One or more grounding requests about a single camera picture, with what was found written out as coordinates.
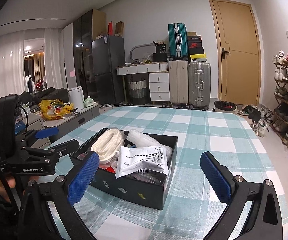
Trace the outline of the white bin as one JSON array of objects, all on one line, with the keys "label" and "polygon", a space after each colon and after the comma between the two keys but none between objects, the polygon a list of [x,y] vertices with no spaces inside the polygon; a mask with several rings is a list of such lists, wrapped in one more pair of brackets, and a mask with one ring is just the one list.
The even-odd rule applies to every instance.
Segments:
[{"label": "white bin", "polygon": [[70,88],[67,92],[69,102],[73,104],[74,108],[81,111],[84,108],[84,93],[82,87]]}]

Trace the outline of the black storage box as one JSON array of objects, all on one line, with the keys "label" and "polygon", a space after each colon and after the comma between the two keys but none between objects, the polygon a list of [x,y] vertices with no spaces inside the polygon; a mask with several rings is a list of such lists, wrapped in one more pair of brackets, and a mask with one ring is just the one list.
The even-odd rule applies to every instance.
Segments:
[{"label": "black storage box", "polygon": [[178,137],[163,134],[150,134],[149,136],[172,148],[171,158],[167,161],[168,176],[162,173],[157,174],[155,177],[158,182],[156,183],[138,180],[130,175],[116,179],[113,172],[99,168],[90,185],[117,198],[162,210],[174,174]]}]

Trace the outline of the black round basket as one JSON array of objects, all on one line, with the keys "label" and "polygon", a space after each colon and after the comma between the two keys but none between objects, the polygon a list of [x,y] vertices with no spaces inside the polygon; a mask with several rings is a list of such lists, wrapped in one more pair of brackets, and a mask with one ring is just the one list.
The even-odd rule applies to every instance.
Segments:
[{"label": "black round basket", "polygon": [[237,105],[229,101],[217,100],[214,102],[215,110],[222,112],[233,112],[237,110]]}]

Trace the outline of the silver suitcase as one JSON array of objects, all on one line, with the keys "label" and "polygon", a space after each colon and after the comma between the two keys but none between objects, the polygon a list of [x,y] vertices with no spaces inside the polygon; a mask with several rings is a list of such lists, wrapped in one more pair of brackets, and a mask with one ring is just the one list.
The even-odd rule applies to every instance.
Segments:
[{"label": "silver suitcase", "polygon": [[191,62],[188,65],[188,103],[194,108],[209,109],[211,93],[211,65]]}]

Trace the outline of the wooden door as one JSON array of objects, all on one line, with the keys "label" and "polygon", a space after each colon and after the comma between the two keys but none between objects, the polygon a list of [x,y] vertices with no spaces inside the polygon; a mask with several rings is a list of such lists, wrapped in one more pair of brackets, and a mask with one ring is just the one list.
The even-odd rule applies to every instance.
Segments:
[{"label": "wooden door", "polygon": [[217,40],[218,97],[241,105],[258,104],[261,51],[251,5],[209,0]]}]

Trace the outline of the yellow plastic bag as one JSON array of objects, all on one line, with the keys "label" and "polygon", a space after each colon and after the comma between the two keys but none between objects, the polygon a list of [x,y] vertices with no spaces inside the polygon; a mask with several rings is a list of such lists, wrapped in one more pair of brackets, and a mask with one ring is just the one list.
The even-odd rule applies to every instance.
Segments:
[{"label": "yellow plastic bag", "polygon": [[42,117],[45,120],[60,120],[72,112],[74,104],[64,103],[60,99],[55,99],[42,100],[39,106],[42,111]]}]

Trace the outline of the red balloon bag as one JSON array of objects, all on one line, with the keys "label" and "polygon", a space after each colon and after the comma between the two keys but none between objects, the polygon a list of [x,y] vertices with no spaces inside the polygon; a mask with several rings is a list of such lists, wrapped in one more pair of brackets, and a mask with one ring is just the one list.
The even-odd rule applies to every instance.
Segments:
[{"label": "red balloon bag", "polygon": [[99,168],[102,169],[102,170],[105,170],[107,172],[115,174],[115,170],[110,165],[102,165],[102,164],[100,164]]}]

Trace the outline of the beige suitcase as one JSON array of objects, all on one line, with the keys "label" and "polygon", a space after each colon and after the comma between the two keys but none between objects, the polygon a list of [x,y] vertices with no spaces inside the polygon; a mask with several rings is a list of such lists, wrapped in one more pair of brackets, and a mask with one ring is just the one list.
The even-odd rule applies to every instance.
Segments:
[{"label": "beige suitcase", "polygon": [[188,104],[188,62],[169,61],[169,92],[172,104]]}]

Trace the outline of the woven laundry basket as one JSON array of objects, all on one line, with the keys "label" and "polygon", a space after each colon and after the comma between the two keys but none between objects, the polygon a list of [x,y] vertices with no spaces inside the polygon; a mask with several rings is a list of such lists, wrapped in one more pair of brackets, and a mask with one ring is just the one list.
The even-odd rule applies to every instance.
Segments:
[{"label": "woven laundry basket", "polygon": [[149,103],[148,83],[144,77],[139,81],[128,82],[130,102],[133,105],[145,105]]}]

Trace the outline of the teal plaid tablecloth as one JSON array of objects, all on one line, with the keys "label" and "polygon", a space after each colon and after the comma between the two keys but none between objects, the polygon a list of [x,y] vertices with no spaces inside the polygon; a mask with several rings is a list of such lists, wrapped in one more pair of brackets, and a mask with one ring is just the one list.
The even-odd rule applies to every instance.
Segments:
[{"label": "teal plaid tablecloth", "polygon": [[283,239],[288,239],[286,196],[269,156],[251,126],[234,114],[188,109],[113,108],[56,141],[85,143],[104,128],[132,129],[176,140],[173,177],[162,210],[134,204],[89,186],[75,204],[96,239],[203,239],[226,209],[210,161],[225,166],[237,184],[275,189]]}]

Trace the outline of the white drawer desk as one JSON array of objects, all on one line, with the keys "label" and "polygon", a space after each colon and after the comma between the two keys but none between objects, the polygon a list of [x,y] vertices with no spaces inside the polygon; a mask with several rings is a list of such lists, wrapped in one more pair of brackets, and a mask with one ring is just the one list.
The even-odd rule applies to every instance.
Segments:
[{"label": "white drawer desk", "polygon": [[117,68],[117,75],[122,77],[124,95],[130,99],[128,82],[139,81],[144,77],[148,83],[149,103],[170,102],[169,73],[166,62],[128,64]]}]

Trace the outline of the white bubble wrap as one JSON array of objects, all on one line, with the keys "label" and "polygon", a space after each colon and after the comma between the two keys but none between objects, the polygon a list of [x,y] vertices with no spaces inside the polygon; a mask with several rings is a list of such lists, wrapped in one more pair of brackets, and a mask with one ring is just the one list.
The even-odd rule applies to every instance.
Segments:
[{"label": "white bubble wrap", "polygon": [[127,135],[127,140],[133,143],[136,147],[149,147],[149,146],[164,146],[167,156],[171,156],[173,149],[169,146],[163,145],[153,137],[131,129]]}]

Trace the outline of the silver foil packet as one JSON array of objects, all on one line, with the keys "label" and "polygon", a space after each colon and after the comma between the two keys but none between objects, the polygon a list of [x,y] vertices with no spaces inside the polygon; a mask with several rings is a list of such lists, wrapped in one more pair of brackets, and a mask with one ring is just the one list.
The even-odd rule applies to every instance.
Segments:
[{"label": "silver foil packet", "polygon": [[169,174],[165,146],[148,146],[128,148],[122,146],[119,150],[115,178],[132,173],[158,172]]}]

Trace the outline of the grey low cabinet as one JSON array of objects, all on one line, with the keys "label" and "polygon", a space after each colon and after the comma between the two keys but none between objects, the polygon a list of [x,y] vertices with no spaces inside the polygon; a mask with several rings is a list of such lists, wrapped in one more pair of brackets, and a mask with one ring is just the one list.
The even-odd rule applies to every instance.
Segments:
[{"label": "grey low cabinet", "polygon": [[59,133],[57,135],[48,137],[46,139],[39,139],[35,144],[33,144],[33,148],[46,148],[51,143],[56,140],[62,138],[67,133],[73,131],[74,129],[82,126],[82,124],[90,121],[91,119],[99,116],[99,107],[98,103],[94,103],[92,106],[82,109],[78,115],[67,115],[63,119],[60,120],[51,120],[51,121],[43,121],[41,116],[30,113],[28,115],[28,130],[31,129],[45,129],[51,127],[58,127]]}]

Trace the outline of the teal suitcase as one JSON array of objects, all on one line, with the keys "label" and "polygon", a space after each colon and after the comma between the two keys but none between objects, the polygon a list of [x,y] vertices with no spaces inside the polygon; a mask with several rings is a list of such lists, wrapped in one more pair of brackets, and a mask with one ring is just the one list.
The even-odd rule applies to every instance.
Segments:
[{"label": "teal suitcase", "polygon": [[187,30],[184,23],[168,24],[169,55],[173,60],[188,60]]}]

